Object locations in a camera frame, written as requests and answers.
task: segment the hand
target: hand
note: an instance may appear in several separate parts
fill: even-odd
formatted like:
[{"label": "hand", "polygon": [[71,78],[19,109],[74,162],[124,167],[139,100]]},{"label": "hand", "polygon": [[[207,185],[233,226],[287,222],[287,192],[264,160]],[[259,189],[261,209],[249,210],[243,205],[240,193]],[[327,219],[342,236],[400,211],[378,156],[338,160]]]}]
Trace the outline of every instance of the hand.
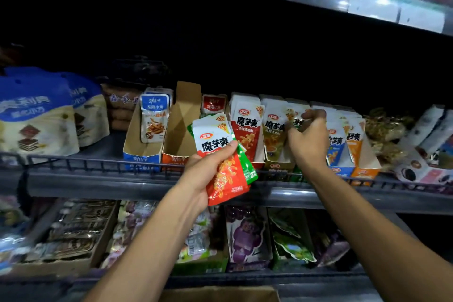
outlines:
[{"label": "hand", "polygon": [[236,148],[237,141],[231,141],[224,148],[208,154],[204,158],[194,154],[187,161],[178,185],[190,190],[188,196],[194,196],[198,199],[200,212],[207,207],[206,185],[216,175],[219,164],[232,156],[236,152]]},{"label": "hand", "polygon": [[326,128],[326,112],[309,110],[301,115],[303,122],[300,131],[295,127],[288,130],[288,141],[299,168],[305,174],[327,165],[329,133]]}]

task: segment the right hand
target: right hand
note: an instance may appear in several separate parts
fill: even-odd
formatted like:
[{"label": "right hand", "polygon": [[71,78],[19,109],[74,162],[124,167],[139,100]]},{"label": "right hand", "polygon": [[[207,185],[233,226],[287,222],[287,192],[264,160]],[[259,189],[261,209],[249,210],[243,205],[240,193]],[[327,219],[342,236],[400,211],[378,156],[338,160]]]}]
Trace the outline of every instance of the right hand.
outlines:
[{"label": "right hand", "polygon": [[305,120],[300,129],[302,132],[291,127],[288,130],[288,141],[297,165],[307,174],[327,166],[330,141],[324,110],[309,110],[301,117]]}]

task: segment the blue snack bag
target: blue snack bag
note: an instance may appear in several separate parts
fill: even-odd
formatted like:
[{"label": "blue snack bag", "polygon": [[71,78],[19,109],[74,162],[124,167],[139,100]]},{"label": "blue snack bag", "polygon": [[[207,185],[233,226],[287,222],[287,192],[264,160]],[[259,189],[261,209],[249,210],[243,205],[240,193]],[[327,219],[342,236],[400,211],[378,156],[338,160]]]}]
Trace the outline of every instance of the blue snack bag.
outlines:
[{"label": "blue snack bag", "polygon": [[74,119],[80,147],[89,146],[110,134],[107,104],[101,86],[92,80],[71,72],[50,73],[38,67],[7,67],[8,76],[60,76],[67,80],[71,90]]},{"label": "blue snack bag", "polygon": [[67,156],[79,151],[67,80],[0,77],[0,150],[25,160],[29,154]]}]

